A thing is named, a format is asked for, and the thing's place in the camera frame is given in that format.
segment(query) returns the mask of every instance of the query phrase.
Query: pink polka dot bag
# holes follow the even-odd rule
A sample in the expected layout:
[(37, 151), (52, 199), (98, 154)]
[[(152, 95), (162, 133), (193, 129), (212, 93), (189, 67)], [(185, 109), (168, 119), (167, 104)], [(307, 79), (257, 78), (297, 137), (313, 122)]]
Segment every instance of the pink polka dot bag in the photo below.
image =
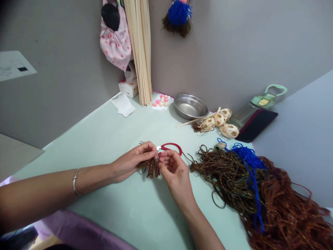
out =
[[(118, 68), (126, 71), (127, 65), (130, 61), (132, 48), (131, 41), (128, 34), (128, 25), (126, 21), (126, 14), (121, 7), (119, 0), (118, 12), (120, 17), (119, 28), (117, 31), (113, 31), (106, 26), (103, 19), (101, 21), (101, 35), (100, 45), (101, 50), (106, 56), (107, 60)], [(107, 0), (103, 0), (103, 5), (107, 4)]]

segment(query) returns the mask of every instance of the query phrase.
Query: right hand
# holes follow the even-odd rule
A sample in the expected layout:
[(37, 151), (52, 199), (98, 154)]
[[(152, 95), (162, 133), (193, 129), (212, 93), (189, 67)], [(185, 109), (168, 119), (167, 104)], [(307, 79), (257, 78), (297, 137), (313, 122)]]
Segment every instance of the right hand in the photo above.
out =
[(160, 173), (167, 182), (169, 191), (178, 208), (190, 212), (197, 206), (191, 186), (188, 167), (180, 155), (173, 150), (166, 150), (160, 155)]

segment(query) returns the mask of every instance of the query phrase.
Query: hand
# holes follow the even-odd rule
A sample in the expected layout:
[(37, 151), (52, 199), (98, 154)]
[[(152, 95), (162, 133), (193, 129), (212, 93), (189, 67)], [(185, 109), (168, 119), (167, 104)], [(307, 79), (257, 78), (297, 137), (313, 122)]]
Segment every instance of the hand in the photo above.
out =
[(156, 146), (151, 142), (145, 142), (133, 148), (111, 163), (111, 182), (119, 183), (123, 180), (126, 180), (129, 176), (138, 170), (136, 166), (140, 162), (149, 160), (153, 157), (157, 159), (157, 155)]
[(160, 173), (167, 182), (169, 191), (182, 213), (197, 206), (191, 186), (188, 167), (180, 155), (166, 150), (160, 155)]

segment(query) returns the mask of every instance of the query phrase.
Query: black phone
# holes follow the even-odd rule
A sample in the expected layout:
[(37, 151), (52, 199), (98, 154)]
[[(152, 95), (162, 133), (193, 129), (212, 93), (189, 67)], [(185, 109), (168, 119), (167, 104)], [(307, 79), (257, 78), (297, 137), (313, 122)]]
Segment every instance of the black phone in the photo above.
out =
[(278, 113), (267, 109), (257, 110), (239, 131), (239, 135), (235, 139), (241, 142), (252, 142), (277, 115)]

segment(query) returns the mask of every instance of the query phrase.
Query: brown string tassel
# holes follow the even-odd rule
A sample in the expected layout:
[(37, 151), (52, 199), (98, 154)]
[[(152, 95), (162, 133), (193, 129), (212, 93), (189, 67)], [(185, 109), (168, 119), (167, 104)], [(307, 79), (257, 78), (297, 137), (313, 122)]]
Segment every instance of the brown string tassel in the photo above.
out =
[(186, 24), (182, 25), (173, 25), (169, 22), (169, 14), (167, 13), (166, 16), (162, 19), (163, 29), (172, 32), (173, 34), (178, 33), (182, 38), (185, 38), (188, 33), (191, 31), (191, 24), (187, 20)]
[(194, 132), (200, 132), (201, 128), (199, 127), (199, 124), (197, 124), (196, 122), (193, 123), (193, 130)]
[(147, 178), (154, 178), (154, 173), (155, 177), (158, 177), (160, 176), (159, 161), (160, 160), (155, 160), (154, 158), (151, 158), (150, 160), (140, 162), (136, 167), (141, 168), (142, 173), (145, 173), (146, 169), (148, 168)]

